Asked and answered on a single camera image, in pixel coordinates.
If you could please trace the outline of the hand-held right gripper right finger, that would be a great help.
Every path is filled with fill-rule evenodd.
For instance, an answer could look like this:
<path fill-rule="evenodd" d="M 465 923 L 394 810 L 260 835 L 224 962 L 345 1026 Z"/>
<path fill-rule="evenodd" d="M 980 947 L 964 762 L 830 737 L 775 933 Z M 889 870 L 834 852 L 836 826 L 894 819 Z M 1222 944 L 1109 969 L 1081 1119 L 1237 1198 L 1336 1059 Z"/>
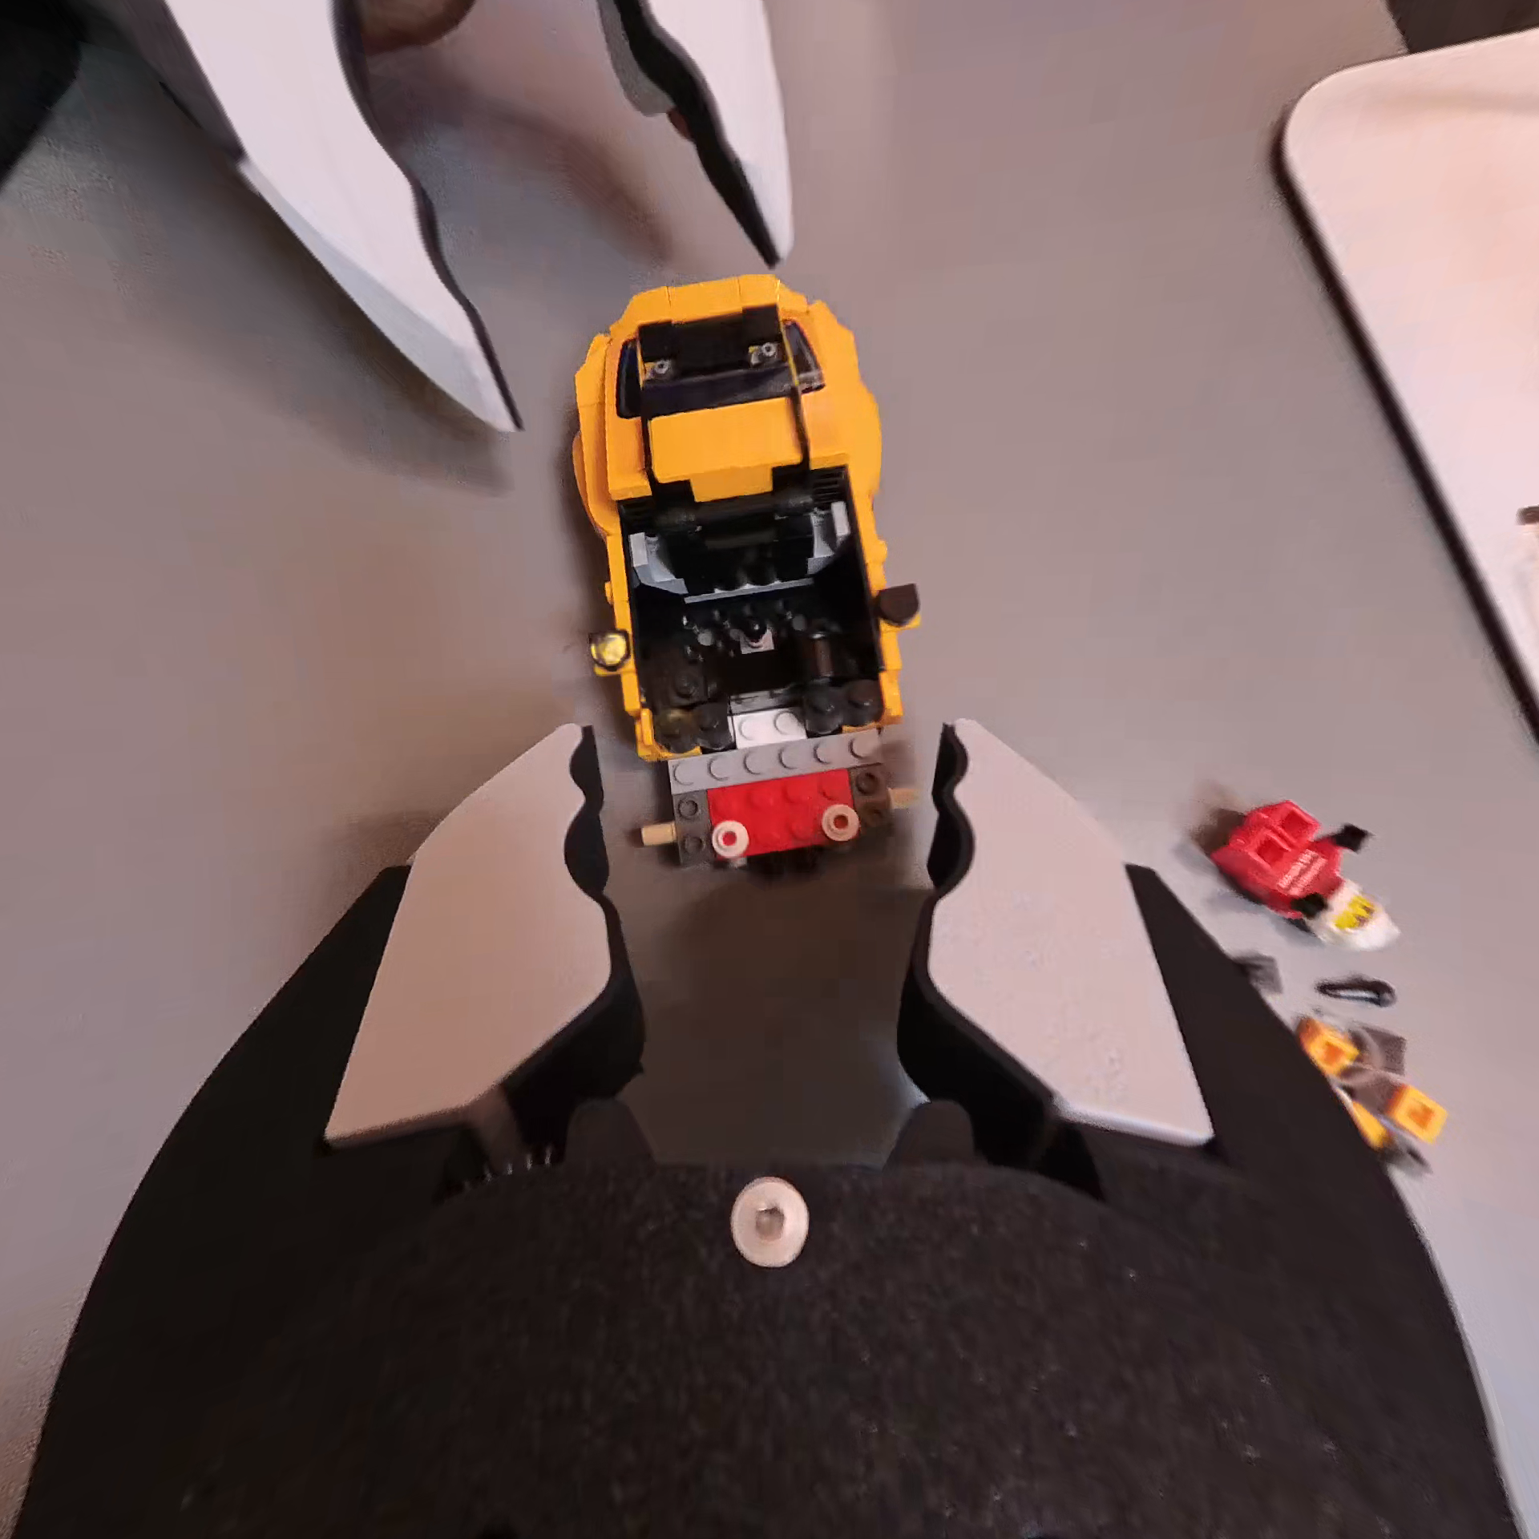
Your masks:
<path fill-rule="evenodd" d="M 1087 1130 L 1200 1149 L 1198 1075 L 1120 845 L 971 718 L 936 751 L 931 896 L 898 1059 L 960 1107 L 986 1162 L 1041 1162 Z"/>

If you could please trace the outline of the white book stand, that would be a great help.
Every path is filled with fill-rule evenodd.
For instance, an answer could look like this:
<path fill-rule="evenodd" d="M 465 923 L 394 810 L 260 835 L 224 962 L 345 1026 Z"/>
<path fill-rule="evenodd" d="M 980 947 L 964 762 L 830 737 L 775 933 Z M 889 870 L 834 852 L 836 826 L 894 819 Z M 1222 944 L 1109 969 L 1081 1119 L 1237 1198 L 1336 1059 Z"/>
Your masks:
<path fill-rule="evenodd" d="M 1535 709 L 1537 29 L 1323 79 L 1281 163 Z"/>

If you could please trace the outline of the pile of small lego pieces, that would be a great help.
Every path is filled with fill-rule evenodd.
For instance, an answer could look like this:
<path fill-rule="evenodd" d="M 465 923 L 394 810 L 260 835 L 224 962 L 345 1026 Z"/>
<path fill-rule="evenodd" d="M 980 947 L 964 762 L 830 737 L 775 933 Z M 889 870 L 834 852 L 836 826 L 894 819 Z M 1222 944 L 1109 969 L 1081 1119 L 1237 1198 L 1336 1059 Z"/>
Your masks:
<path fill-rule="evenodd" d="M 1299 1048 L 1328 1081 L 1378 1162 L 1426 1176 L 1427 1151 L 1447 1125 L 1447 1110 L 1409 1077 L 1409 1044 L 1400 1032 L 1341 1013 L 1341 1008 L 1394 1008 L 1394 984 L 1378 975 L 1341 975 L 1317 982 L 1316 995 L 1321 1004 L 1299 1013 L 1294 1024 Z"/>

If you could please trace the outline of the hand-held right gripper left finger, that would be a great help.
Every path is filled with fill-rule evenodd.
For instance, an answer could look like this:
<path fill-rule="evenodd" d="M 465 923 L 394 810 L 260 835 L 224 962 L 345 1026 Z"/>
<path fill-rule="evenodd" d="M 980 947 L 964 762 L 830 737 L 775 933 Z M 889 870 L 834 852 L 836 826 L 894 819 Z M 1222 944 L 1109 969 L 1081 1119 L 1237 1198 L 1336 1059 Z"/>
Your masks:
<path fill-rule="evenodd" d="M 420 845 L 330 1149 L 458 1129 L 489 1162 L 557 1162 L 574 1112 L 640 1074 L 645 1024 L 607 896 L 596 748 L 588 727 L 555 727 Z"/>

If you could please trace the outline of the person's left hand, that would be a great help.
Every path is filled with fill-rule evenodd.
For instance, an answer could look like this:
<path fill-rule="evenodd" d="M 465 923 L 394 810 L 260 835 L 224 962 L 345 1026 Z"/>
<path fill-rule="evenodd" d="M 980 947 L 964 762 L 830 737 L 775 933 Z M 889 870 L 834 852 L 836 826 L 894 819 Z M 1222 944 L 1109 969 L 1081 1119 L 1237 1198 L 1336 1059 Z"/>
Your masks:
<path fill-rule="evenodd" d="M 361 48 L 368 55 L 425 48 L 460 28 L 475 2 L 356 2 Z"/>

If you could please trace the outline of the red lego minifigure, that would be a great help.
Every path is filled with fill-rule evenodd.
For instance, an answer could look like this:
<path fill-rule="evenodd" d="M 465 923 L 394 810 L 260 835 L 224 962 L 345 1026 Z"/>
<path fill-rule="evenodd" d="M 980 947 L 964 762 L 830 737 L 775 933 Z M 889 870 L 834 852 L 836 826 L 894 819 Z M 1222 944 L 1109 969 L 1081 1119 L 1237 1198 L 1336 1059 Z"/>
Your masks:
<path fill-rule="evenodd" d="M 1294 929 L 1336 949 L 1374 953 L 1398 940 L 1398 925 L 1343 870 L 1371 837 L 1354 823 L 1328 832 L 1297 803 L 1273 801 L 1242 813 L 1207 859 L 1231 889 Z"/>

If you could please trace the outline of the yellow lego car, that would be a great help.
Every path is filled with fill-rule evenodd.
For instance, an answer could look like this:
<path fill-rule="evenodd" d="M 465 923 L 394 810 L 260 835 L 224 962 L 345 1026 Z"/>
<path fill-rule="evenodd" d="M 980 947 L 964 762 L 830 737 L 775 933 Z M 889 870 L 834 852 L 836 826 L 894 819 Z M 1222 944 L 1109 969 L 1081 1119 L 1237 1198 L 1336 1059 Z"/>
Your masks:
<path fill-rule="evenodd" d="M 667 788 L 640 843 L 775 876 L 883 837 L 920 599 L 887 573 L 854 333 L 770 275 L 662 286 L 596 335 L 574 392 L 607 573 L 590 663 Z"/>

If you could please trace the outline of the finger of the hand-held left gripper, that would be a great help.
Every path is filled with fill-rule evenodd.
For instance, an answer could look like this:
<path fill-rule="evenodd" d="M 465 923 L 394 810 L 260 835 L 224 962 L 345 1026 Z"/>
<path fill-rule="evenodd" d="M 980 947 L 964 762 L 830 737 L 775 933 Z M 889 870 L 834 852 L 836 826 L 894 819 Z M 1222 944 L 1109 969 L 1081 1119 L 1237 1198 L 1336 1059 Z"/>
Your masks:
<path fill-rule="evenodd" d="M 491 431 L 520 429 L 432 203 L 376 132 L 352 4 L 105 2 L 103 18 L 403 359 Z"/>
<path fill-rule="evenodd" d="M 792 161 L 762 2 L 601 2 L 610 66 L 634 110 L 682 125 L 762 262 L 795 246 Z"/>

